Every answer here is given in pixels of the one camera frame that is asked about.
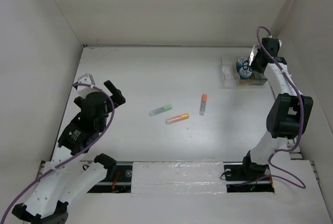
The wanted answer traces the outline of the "blue tape roll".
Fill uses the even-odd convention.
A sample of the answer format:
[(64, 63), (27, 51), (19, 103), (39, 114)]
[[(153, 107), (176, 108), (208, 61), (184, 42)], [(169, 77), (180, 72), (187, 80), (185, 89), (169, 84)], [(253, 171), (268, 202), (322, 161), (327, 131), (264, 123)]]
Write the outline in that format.
[(243, 67), (245, 61), (248, 60), (248, 57), (239, 57), (236, 61), (236, 69), (239, 70)]
[(238, 73), (241, 80), (247, 80), (253, 75), (252, 71), (250, 71), (249, 69), (246, 70), (244, 68), (240, 68)]

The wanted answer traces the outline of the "orange capped glue stick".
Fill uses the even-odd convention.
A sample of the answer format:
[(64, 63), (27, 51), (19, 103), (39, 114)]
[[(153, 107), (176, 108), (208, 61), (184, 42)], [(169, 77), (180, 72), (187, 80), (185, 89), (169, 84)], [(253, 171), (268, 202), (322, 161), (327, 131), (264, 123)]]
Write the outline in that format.
[(200, 110), (199, 110), (199, 115), (201, 116), (204, 116), (206, 110), (206, 103), (207, 103), (207, 94), (203, 94), (201, 97)]

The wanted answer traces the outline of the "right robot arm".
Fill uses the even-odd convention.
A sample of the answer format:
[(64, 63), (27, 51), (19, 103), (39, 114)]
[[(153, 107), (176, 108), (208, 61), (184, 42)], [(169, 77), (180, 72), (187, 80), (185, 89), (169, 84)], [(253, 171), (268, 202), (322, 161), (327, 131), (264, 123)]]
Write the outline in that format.
[(275, 101), (266, 119), (266, 133), (243, 158), (240, 172), (246, 181), (267, 178), (273, 156), (286, 152), (282, 146), (287, 140), (296, 139), (294, 147), (298, 147), (312, 111), (313, 99), (297, 89), (279, 49), (279, 39), (265, 37), (251, 62), (251, 69), (267, 78)]

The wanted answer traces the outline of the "black handled scissors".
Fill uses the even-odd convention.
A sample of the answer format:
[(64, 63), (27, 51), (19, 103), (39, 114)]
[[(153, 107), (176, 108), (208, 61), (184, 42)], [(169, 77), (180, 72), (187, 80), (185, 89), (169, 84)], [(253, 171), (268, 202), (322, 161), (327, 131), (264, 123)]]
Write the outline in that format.
[(242, 68), (245, 70), (251, 70), (251, 64), (253, 63), (254, 60), (254, 52), (256, 50), (256, 45), (254, 44), (252, 46), (252, 50), (250, 52), (249, 57), (243, 62)]

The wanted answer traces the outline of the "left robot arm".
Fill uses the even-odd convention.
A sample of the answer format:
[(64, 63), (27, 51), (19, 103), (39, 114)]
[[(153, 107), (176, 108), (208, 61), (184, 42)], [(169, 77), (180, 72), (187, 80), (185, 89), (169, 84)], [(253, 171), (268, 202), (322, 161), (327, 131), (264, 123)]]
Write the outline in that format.
[(125, 104), (125, 97), (111, 81), (106, 94), (93, 82), (79, 80), (73, 87), (79, 93), (74, 103), (79, 113), (65, 127), (57, 142), (58, 156), (49, 170), (30, 183), (10, 204), (6, 212), (28, 223), (65, 223), (69, 207), (96, 183), (116, 175), (117, 162), (106, 154), (94, 158), (88, 168), (69, 183), (77, 164), (110, 127), (115, 109)]

